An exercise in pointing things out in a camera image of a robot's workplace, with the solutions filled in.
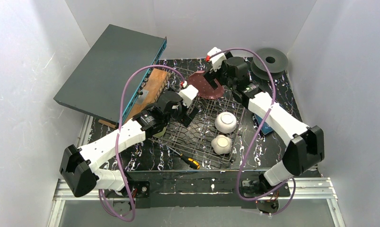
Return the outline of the pink polka dot plate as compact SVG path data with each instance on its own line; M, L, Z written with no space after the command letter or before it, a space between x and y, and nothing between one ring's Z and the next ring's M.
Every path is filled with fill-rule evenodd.
M198 96L204 99L216 100L223 97L224 88L219 83L218 87L213 89L204 78L205 71L196 71L188 77L188 84L193 85L198 90Z

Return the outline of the pink patterned bowl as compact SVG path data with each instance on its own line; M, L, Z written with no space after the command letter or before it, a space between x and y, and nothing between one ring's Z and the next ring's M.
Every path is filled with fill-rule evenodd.
M232 133L236 129L237 119L230 112L222 112L217 115L214 121L216 129L221 133Z

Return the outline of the white flower shaped bowl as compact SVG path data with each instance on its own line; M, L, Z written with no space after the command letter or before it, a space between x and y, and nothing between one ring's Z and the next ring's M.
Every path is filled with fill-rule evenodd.
M218 135L211 141L211 146L218 155L229 154L232 148L232 140L225 135Z

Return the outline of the dark blue plate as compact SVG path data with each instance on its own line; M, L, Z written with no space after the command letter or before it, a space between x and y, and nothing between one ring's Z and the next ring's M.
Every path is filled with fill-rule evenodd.
M262 122L263 118L259 117L256 114L254 114L254 118L255 118L257 127L259 127L259 125ZM268 135L268 134L270 134L272 132L273 132L273 129L269 126L269 124L267 124L266 122L264 122L263 126L262 126L262 128L260 130L260 134L265 136L265 135Z

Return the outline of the light green ceramic mug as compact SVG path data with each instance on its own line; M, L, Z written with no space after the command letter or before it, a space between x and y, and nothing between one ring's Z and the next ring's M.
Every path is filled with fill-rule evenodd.
M161 138L161 137L163 137L163 135L166 133L166 130L167 130L167 127L164 127L164 128L162 129L162 131L160 131L160 132L154 134L153 137L156 137L156 138Z

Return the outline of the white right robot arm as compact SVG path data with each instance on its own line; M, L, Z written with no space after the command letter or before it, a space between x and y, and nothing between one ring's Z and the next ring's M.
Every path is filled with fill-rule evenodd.
M325 158L324 133L318 127L310 127L294 118L275 102L276 93L269 94L248 77L248 64L241 57L226 58L225 55L208 54L207 62L212 68L204 78L213 89L227 86L234 99L264 122L280 136L286 151L280 162L262 173L249 186L240 185L242 170L237 176L237 192L245 201L256 201L276 191L288 179L299 176Z

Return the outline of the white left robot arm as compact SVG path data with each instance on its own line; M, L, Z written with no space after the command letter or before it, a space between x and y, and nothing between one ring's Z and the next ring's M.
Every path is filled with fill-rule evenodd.
M170 121L188 127L199 111L194 108L187 114L197 95L198 90L192 85L178 93L167 91L120 129L81 147L68 146L62 157L60 173L73 195L82 197L97 189L121 191L127 185L124 175L119 170L106 170L101 166L132 145L162 132Z

